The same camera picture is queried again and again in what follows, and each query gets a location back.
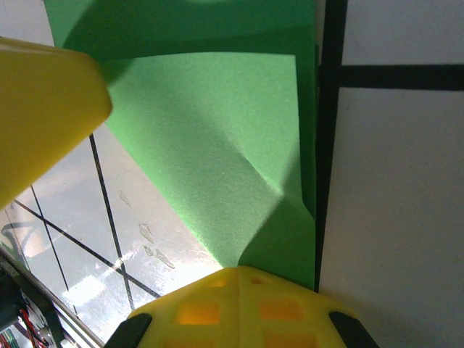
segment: yellow robot part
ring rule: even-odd
[[[140,348],[345,348],[338,302],[256,268],[225,268],[135,310],[152,317]]]
[[[95,61],[0,38],[0,207],[78,145],[111,112]]]

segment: yellow corner piece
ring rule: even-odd
[[[140,348],[345,348],[338,302],[256,268],[225,268],[130,314],[152,323]]]
[[[0,207],[78,145],[111,112],[95,61],[0,38]]]

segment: green foam sheet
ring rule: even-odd
[[[182,12],[181,28],[169,30],[166,20],[160,26],[159,17],[147,15],[155,13],[149,12],[154,1],[128,1],[145,5],[125,11],[120,7],[126,1],[111,1],[116,9],[107,12],[108,1],[45,2],[55,44],[85,51],[101,62],[114,103],[107,121],[111,131],[221,265],[253,265],[312,288],[314,175],[305,186],[312,190],[302,192],[301,166],[306,163],[314,172],[314,120],[305,123],[310,146],[303,159],[296,60],[300,53],[311,57],[314,52],[293,52],[286,40],[280,48],[270,45],[273,36],[286,35],[289,19],[277,16],[279,20],[268,22],[260,17],[255,23],[246,15],[242,26],[221,26],[223,18],[213,20],[219,30],[211,31],[212,23],[206,30]],[[209,7],[210,13],[223,16],[233,6],[245,6],[243,1],[232,3],[176,2],[195,9],[194,14]],[[163,13],[177,13],[165,6],[169,10]],[[294,25],[304,25],[307,15],[301,15],[303,8],[297,10],[286,9],[284,15],[294,12]],[[139,24],[131,19],[137,13]],[[132,41],[121,28],[133,30]],[[289,30],[307,35],[311,46],[312,31],[295,28]],[[242,40],[250,31],[259,32],[260,40]],[[221,36],[232,38],[225,41],[232,46],[248,42],[237,51],[253,51],[251,46],[265,38],[270,41],[258,51],[280,54],[170,54],[207,51]],[[308,68],[308,74],[313,83],[313,70]],[[314,110],[314,85],[308,91],[309,109]],[[303,196],[309,197],[312,214]]]

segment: green fabric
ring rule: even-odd
[[[312,288],[310,2],[45,3],[55,44],[101,62],[111,131],[221,265]],[[271,54],[166,55],[195,51]]]

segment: black line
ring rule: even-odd
[[[464,91],[464,65],[344,65],[322,68],[320,78],[349,88]]]
[[[34,199],[35,199],[36,204],[37,204],[38,212],[40,213],[41,217],[44,218],[44,214],[42,213],[41,205],[38,203],[36,191],[34,190],[32,185],[30,186],[30,189],[32,191],[32,195],[34,195]],[[49,241],[50,241],[50,244],[51,244],[51,249],[53,250],[53,253],[55,255],[55,259],[57,259],[57,263],[58,263],[59,271],[61,273],[61,277],[63,278],[63,281],[65,282],[66,290],[69,293],[70,292],[70,287],[67,285],[67,281],[66,281],[66,278],[65,278],[65,273],[63,272],[63,267],[61,267],[61,262],[59,261],[58,254],[57,254],[57,251],[55,249],[55,245],[53,244],[53,240],[51,239],[51,236],[50,236],[49,227],[47,226],[45,221],[42,220],[42,222],[43,222],[43,226],[45,226],[46,234],[49,237]],[[74,304],[72,304],[72,308],[74,309],[74,313],[77,315],[78,311],[75,309]]]
[[[337,71],[341,67],[348,0],[326,0],[320,72]],[[319,290],[320,266],[326,230],[328,194],[330,190],[339,86],[336,79],[319,79],[318,122],[316,128],[316,255],[315,290]]]
[[[45,222],[48,226],[50,226],[51,228],[53,228],[56,232],[62,234],[64,237],[66,237],[67,239],[69,239],[72,243],[78,245],[79,247],[81,247],[82,249],[84,249],[86,252],[88,252],[90,255],[92,255],[93,257],[95,257],[96,259],[98,259],[99,261],[101,261],[102,263],[104,263],[105,265],[107,265],[108,267],[111,267],[113,270],[115,270],[115,272],[118,272],[120,275],[123,275],[123,271],[118,267],[116,266],[114,263],[108,261],[107,259],[105,259],[104,257],[102,257],[100,254],[96,253],[94,250],[90,249],[88,246],[86,246],[85,244],[81,243],[79,240],[77,240],[76,238],[72,237],[70,234],[66,233],[65,231],[63,231],[61,228],[59,228],[58,226],[56,226],[54,223],[48,221],[46,218],[44,217],[41,217],[39,214],[37,214],[36,212],[34,212],[31,208],[29,207],[26,207],[23,203],[17,201],[16,199],[13,201],[14,203],[18,204],[21,208],[23,208],[24,210],[28,211],[30,214],[34,215],[36,218],[38,218],[39,220],[42,220],[43,222]],[[159,295],[157,292],[155,292],[154,290],[150,289],[147,285],[143,284],[142,282],[138,281],[137,279],[135,279],[133,276],[131,276],[130,274],[126,274],[127,278],[129,281],[131,281],[132,283],[134,283],[135,285],[137,285],[139,288],[143,289],[144,291],[148,292],[150,295],[152,295],[153,297],[155,298],[158,298],[158,297],[161,297],[161,295]]]
[[[123,278],[124,278],[124,285],[125,285],[125,290],[128,293],[128,299],[129,299],[129,304],[130,308],[132,310],[135,309],[133,305],[133,298],[132,298],[132,293],[131,293],[131,288],[129,286],[128,282],[128,277],[127,277],[127,272],[125,270],[125,265],[123,261],[123,253],[121,252],[121,246],[119,245],[119,240],[117,238],[117,233],[116,233],[116,226],[115,226],[115,221],[113,219],[113,214],[111,213],[111,206],[109,205],[109,199],[108,199],[108,193],[107,193],[107,187],[104,184],[104,178],[103,178],[103,171],[102,167],[100,165],[100,159],[99,159],[99,154],[96,150],[96,144],[95,144],[95,138],[94,135],[91,134],[88,139],[90,140],[90,145],[92,147],[92,152],[94,154],[94,160],[95,160],[95,167],[96,167],[96,172],[98,173],[99,180],[100,180],[100,186],[101,186],[101,193],[103,194],[103,200],[104,200],[104,205],[107,208],[107,214],[108,214],[108,220],[109,220],[109,226],[111,227],[111,232],[113,235],[113,240],[115,242],[115,247],[116,247],[116,252],[117,252],[117,257],[119,257],[119,260],[121,260],[121,270],[123,271]]]

